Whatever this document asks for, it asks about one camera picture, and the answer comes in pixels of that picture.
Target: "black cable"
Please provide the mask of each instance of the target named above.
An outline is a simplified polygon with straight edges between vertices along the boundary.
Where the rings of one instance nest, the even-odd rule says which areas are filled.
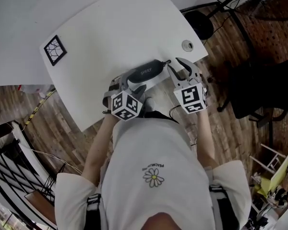
[[[237,2],[236,6],[233,8],[233,10],[236,9],[236,7],[238,6],[239,2],[240,2],[240,0]],[[216,33],[216,31],[217,31],[218,29],[220,29],[220,28],[223,27],[225,21],[226,21],[229,17],[227,17],[227,18],[223,21],[222,25],[221,25],[219,28],[217,28],[217,29],[212,33],[212,35],[213,35],[214,33]]]
[[[214,33],[216,33],[216,31],[217,31],[218,29],[220,29],[220,28],[223,27],[223,25],[225,24],[225,21],[226,21],[229,17],[227,17],[227,18],[223,21],[222,25],[221,25],[219,28],[217,28],[217,29],[212,33],[212,35],[213,35]]]

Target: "yellow object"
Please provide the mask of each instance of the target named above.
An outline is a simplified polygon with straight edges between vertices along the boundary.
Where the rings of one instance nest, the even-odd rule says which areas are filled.
[[[264,177],[261,178],[261,189],[259,189],[257,192],[267,197],[269,191],[274,191],[285,178],[287,167],[288,155],[270,180]]]

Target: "black and white marker cube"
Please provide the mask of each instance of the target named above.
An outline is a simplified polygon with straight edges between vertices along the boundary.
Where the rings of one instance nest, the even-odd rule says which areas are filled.
[[[130,120],[140,114],[142,103],[133,98],[127,92],[122,91],[112,98],[112,115],[123,121]]]
[[[174,90],[177,100],[188,114],[206,109],[205,92],[202,83]]]

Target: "white t-shirt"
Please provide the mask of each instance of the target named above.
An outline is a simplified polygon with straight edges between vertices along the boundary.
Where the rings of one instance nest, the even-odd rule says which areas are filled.
[[[113,143],[115,150],[101,187],[109,230],[139,230],[159,212],[169,214],[183,230],[215,229],[208,177],[179,124],[153,118],[120,121],[113,130]],[[251,208],[242,163],[224,164],[213,173],[219,184],[231,190],[230,200],[242,227]],[[80,176],[58,175],[59,230],[84,228],[86,200],[95,190]]]

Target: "black chair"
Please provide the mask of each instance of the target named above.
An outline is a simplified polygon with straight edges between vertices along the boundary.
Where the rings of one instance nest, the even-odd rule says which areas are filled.
[[[274,66],[246,61],[233,68],[229,67],[228,97],[217,110],[222,112],[231,102],[235,117],[240,119],[252,115],[250,119],[262,127],[269,121],[280,121],[288,112],[288,60]],[[263,107],[262,116],[255,111]],[[273,117],[273,109],[283,113]]]

